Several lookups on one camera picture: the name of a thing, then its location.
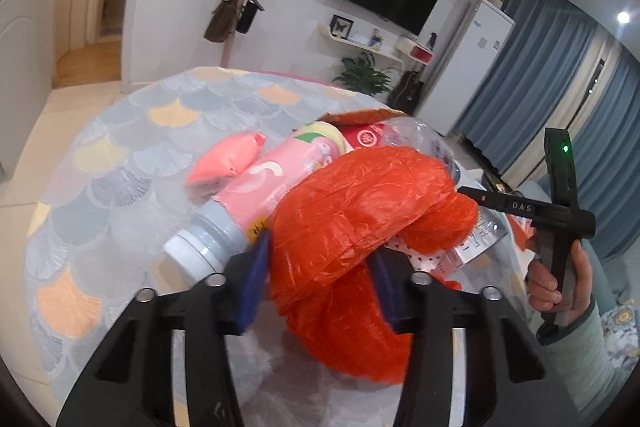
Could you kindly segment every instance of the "blue gripper pad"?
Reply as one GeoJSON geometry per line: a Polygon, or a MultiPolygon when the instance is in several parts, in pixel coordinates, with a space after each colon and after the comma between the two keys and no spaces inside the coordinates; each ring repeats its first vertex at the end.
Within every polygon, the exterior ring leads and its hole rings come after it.
{"type": "Polygon", "coordinates": [[[238,299],[232,321],[235,335],[242,335],[258,314],[269,269],[270,239],[270,230],[262,230],[252,247],[233,256],[226,266],[225,276],[238,299]]]}
{"type": "Polygon", "coordinates": [[[399,251],[379,247],[367,257],[367,267],[386,322],[397,334],[414,331],[420,302],[410,291],[411,261],[399,251]]]}

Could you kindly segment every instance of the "scale patterned tablecloth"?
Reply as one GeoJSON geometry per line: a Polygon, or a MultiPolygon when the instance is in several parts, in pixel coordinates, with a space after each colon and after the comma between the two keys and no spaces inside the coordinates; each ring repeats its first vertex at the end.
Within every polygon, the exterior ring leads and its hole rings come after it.
{"type": "MultiPolygon", "coordinates": [[[[194,206],[182,184],[207,150],[250,129],[272,148],[324,113],[381,106],[286,76],[196,68],[128,96],[89,123],[37,205],[26,251],[31,331],[60,402],[137,290],[159,288],[152,266],[162,244],[190,220],[194,206]]],[[[498,285],[517,301],[524,294],[512,253],[510,245],[494,247],[469,267],[468,279],[498,285]]],[[[269,301],[250,330],[227,344],[247,425],[393,422],[400,386],[345,377],[315,362],[269,301]]],[[[184,339],[176,334],[177,418],[186,415],[183,358],[184,339]]]]}

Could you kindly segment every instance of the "silver bolt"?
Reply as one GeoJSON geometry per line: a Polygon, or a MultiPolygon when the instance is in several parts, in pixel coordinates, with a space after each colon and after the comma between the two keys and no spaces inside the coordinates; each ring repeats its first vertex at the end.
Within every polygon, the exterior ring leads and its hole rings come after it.
{"type": "Polygon", "coordinates": [[[500,290],[495,286],[487,286],[484,290],[482,290],[482,295],[485,299],[490,301],[499,301],[502,299],[502,294],[500,290]]]}
{"type": "Polygon", "coordinates": [[[155,297],[155,290],[152,290],[151,288],[142,288],[142,290],[140,290],[136,295],[136,301],[149,302],[152,301],[155,297]]]}
{"type": "Polygon", "coordinates": [[[206,278],[205,284],[217,288],[226,284],[226,277],[222,273],[212,273],[206,278]]]}
{"type": "Polygon", "coordinates": [[[431,277],[427,272],[415,271],[411,274],[411,282],[420,285],[431,284],[431,282],[433,282],[433,277],[431,277]]]}

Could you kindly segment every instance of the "white door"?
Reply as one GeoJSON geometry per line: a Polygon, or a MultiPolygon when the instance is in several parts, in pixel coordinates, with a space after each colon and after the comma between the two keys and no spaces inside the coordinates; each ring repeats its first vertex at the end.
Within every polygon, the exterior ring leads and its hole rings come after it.
{"type": "Polygon", "coordinates": [[[0,165],[12,176],[51,91],[54,0],[0,0],[0,165]]]}
{"type": "Polygon", "coordinates": [[[480,3],[417,118],[446,136],[473,99],[512,26],[504,13],[486,1],[480,3]]]}

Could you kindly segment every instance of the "human hand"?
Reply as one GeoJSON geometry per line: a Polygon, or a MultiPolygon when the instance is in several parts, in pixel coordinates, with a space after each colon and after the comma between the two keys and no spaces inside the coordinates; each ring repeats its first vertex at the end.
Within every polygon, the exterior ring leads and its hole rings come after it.
{"type": "MultiPolygon", "coordinates": [[[[538,251],[538,242],[535,236],[529,238],[526,247],[529,250],[538,251]]],[[[568,323],[571,324],[579,318],[591,304],[591,290],[593,288],[593,269],[589,261],[589,255],[582,249],[580,241],[576,240],[571,245],[571,260],[575,267],[575,294],[574,301],[567,310],[568,323]]],[[[551,308],[562,301],[562,294],[557,290],[558,280],[549,272],[539,259],[529,263],[527,272],[527,293],[529,304],[539,312],[551,311],[551,308]]]]}

